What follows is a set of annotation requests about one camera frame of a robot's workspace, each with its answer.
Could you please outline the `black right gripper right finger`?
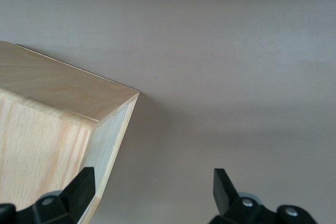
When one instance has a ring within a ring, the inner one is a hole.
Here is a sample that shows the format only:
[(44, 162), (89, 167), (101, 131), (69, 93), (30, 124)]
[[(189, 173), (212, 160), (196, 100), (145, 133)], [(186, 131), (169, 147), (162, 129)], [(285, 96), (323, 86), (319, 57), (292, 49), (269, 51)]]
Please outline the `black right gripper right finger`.
[(304, 209), (281, 205), (275, 212), (250, 193), (239, 193), (226, 171), (214, 169), (213, 196), (219, 215), (210, 223), (316, 223)]

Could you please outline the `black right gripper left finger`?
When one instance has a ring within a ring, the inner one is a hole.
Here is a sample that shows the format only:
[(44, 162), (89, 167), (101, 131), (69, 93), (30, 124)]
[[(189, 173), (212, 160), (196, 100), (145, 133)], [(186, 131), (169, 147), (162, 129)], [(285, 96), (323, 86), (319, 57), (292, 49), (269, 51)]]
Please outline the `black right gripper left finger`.
[(1, 223), (78, 223), (96, 193), (94, 171), (84, 167), (58, 195), (41, 197), (23, 210), (1, 204)]

